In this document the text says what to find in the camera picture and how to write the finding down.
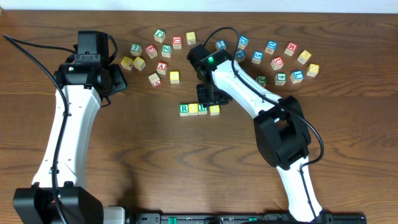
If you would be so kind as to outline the green B wooden block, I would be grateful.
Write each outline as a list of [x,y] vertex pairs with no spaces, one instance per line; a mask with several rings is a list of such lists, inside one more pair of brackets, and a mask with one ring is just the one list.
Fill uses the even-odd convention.
[[208,113],[208,108],[204,107],[202,104],[198,105],[198,114],[199,115],[204,115]]

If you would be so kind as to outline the yellow O block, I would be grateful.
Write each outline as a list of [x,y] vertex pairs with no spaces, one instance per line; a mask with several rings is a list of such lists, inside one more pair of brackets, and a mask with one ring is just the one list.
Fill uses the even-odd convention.
[[219,105],[210,106],[209,111],[211,116],[219,115],[220,106]]
[[188,105],[188,113],[190,116],[198,115],[198,103],[190,103]]

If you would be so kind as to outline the green R wooden block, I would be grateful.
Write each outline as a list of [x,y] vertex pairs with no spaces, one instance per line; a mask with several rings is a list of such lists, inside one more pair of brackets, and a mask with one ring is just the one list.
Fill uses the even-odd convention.
[[189,115],[189,105],[188,104],[180,104],[179,105],[179,113],[180,113],[180,116],[188,116]]

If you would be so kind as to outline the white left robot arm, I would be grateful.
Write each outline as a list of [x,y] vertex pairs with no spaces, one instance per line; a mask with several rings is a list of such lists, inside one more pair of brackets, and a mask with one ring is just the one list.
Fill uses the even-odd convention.
[[91,129],[103,98],[126,90],[117,64],[64,63],[54,73],[55,116],[43,161],[13,206],[23,223],[130,223],[124,207],[105,207],[86,190]]

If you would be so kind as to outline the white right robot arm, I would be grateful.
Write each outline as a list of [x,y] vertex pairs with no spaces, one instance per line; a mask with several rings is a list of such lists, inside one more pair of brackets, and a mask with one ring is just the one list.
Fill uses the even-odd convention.
[[235,100],[254,122],[257,148],[275,167],[289,201],[289,212],[299,222],[315,221],[322,213],[312,186],[308,146],[315,128],[304,118],[293,96],[282,98],[258,84],[225,50],[210,53],[200,44],[190,49],[187,60],[201,84],[198,102],[208,108]]

